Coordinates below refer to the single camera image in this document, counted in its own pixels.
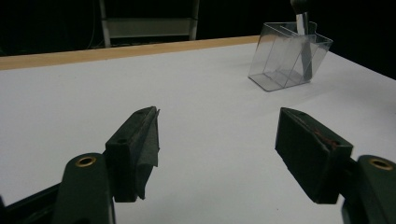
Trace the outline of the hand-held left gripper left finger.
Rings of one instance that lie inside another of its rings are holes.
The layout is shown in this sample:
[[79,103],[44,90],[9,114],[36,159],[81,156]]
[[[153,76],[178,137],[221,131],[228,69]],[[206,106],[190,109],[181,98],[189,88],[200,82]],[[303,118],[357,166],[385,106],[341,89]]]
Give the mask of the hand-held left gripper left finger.
[[106,142],[104,155],[117,203],[146,197],[152,169],[159,163],[159,112],[156,106],[135,111]]

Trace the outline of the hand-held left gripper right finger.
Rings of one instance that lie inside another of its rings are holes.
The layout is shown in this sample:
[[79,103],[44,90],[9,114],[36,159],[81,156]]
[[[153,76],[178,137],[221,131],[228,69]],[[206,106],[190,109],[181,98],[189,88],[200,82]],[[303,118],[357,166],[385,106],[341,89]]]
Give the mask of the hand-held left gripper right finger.
[[305,112],[280,108],[275,150],[314,203],[337,202],[352,148]]

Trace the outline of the clear plastic organizer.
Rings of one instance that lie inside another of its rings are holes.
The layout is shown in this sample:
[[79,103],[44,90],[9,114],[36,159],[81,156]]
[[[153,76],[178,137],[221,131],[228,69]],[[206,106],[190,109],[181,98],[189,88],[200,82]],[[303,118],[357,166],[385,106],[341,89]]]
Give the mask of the clear plastic organizer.
[[262,27],[248,78],[265,91],[282,90],[309,83],[318,71],[332,40],[316,33],[298,31],[293,22],[267,22]]

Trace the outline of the black makeup brush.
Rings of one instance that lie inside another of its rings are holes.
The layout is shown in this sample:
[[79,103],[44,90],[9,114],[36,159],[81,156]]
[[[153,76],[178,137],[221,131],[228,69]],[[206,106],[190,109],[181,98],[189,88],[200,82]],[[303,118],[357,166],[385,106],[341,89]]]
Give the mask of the black makeup brush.
[[303,78],[304,81],[310,81],[312,78],[312,65],[311,65],[311,49],[309,43],[309,19],[308,9],[309,0],[290,0],[290,5],[293,8],[296,17],[297,34],[303,38],[301,60],[303,65]]

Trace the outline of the white table sheet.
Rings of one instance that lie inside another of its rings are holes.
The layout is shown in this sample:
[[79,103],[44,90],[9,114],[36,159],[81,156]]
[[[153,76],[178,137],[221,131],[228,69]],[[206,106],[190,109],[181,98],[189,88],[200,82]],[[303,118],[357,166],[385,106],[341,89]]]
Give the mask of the white table sheet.
[[0,196],[58,183],[101,152],[136,110],[160,111],[159,164],[118,224],[342,224],[312,203],[275,150],[281,107],[304,111],[396,162],[396,81],[333,53],[313,80],[267,92],[248,78],[254,46],[142,46],[0,58]]

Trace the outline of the white metal desk frame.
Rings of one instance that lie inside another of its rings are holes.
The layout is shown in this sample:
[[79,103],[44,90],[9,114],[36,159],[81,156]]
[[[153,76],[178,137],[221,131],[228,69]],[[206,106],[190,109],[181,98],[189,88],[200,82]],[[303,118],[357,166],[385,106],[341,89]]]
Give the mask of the white metal desk frame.
[[111,18],[106,14],[105,0],[98,0],[101,12],[104,46],[111,47],[112,38],[187,36],[195,40],[200,0],[191,0],[187,18]]

